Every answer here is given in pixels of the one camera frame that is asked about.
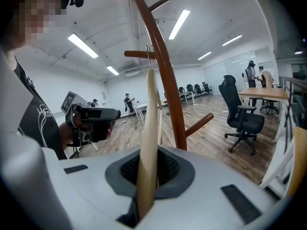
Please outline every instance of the black office chair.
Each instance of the black office chair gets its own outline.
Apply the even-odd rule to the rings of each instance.
[[[188,85],[187,85],[187,91],[192,91],[193,94],[195,93],[194,90],[193,90],[192,84],[188,84]]]
[[[242,105],[236,90],[236,79],[233,76],[225,75],[223,83],[219,86],[219,90],[229,110],[227,124],[232,128],[236,128],[238,132],[232,134],[225,133],[225,138],[228,136],[238,137],[238,140],[228,151],[232,152],[232,149],[243,140],[251,147],[252,152],[250,154],[254,155],[255,149],[252,147],[248,138],[253,138],[254,141],[257,139],[257,134],[262,130],[264,125],[264,117],[253,114],[256,107]]]
[[[198,94],[198,96],[205,95],[205,94],[203,94],[205,92],[205,90],[201,90],[201,88],[200,88],[200,86],[198,84],[195,84],[194,88],[196,89],[196,93]]]
[[[185,90],[184,90],[184,88],[183,87],[179,87],[179,93],[184,93],[185,92]]]
[[[265,79],[264,76],[262,76],[262,80],[260,80],[260,82],[261,82],[261,85],[262,85],[263,88],[267,87],[266,79]],[[260,108],[260,111],[262,109],[269,109],[268,112],[267,112],[267,115],[269,115],[270,110],[274,110],[277,114],[279,114],[278,108],[276,106],[274,106],[274,102],[278,102],[278,101],[272,101],[272,100],[263,99],[263,101],[262,101],[262,108]]]
[[[204,83],[204,84],[203,84],[203,87],[204,87],[204,89],[205,89],[205,92],[206,92],[208,95],[211,94],[211,93],[210,93],[210,92],[212,91],[211,86],[210,86],[210,88],[209,88],[208,84],[207,84],[207,83]]]

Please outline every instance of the row of chairs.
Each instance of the row of chairs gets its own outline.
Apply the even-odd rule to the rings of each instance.
[[[212,91],[211,86],[209,88],[209,86],[208,86],[208,84],[206,82],[202,82],[202,85],[203,85],[203,89],[202,90],[201,90],[201,87],[199,86],[199,84],[195,84],[194,85],[195,91],[198,94],[198,96],[204,96],[206,94],[208,94],[208,95],[211,94],[210,93]],[[185,92],[185,89],[183,87],[180,87],[178,90],[179,90],[180,93],[184,93]],[[188,91],[192,91],[193,93],[195,93],[192,84],[188,84],[187,85],[187,92]]]

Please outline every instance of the person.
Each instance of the person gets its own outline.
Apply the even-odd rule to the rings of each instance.
[[[93,102],[94,102],[95,106],[98,105],[98,100],[97,99],[93,99]]]
[[[72,142],[72,131],[66,123],[58,126],[52,112],[38,94],[39,90],[36,91],[30,76],[27,76],[18,63],[14,52],[26,45],[37,33],[42,33],[51,16],[60,14],[61,9],[67,6],[67,2],[65,2],[66,5],[63,5],[63,0],[12,1],[4,8],[6,14],[3,15],[1,24],[7,26],[1,28],[0,45],[6,65],[33,95],[33,99],[19,124],[18,131],[35,139],[41,147],[53,149],[58,159],[66,159],[64,149],[67,144]],[[78,127],[82,125],[79,115],[75,115],[73,121]]]
[[[129,99],[129,94],[127,93],[126,94],[126,98],[125,98],[125,103],[127,103],[127,106],[129,107],[130,109],[130,114],[131,114],[131,117],[133,117],[133,114],[134,114],[134,110],[133,110],[133,106],[132,106],[132,102],[134,101],[135,98],[133,98],[132,100]]]
[[[246,72],[248,74],[248,86],[250,88],[255,88],[256,87],[256,81],[255,79],[258,79],[255,75],[255,64],[254,61],[250,60],[248,63],[248,67],[246,68]],[[256,100],[252,100],[252,106],[256,105]]]

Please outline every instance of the mesh backrest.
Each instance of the mesh backrest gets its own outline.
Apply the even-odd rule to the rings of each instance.
[[[195,88],[196,88],[196,92],[200,93],[201,92],[201,88],[198,84],[195,84]]]
[[[221,92],[222,97],[224,98],[226,105],[229,110],[227,122],[229,123],[232,120],[236,120],[238,118],[238,106],[241,105],[240,97],[238,95],[238,91],[236,89],[236,80],[231,75],[225,75],[224,81],[221,85],[219,85],[219,90]]]
[[[208,84],[207,83],[203,84],[203,87],[204,87],[205,91],[208,92],[208,90],[209,90]]]
[[[188,85],[187,85],[187,90],[188,90],[188,91],[193,91],[193,86],[190,85],[190,84],[188,84]]]

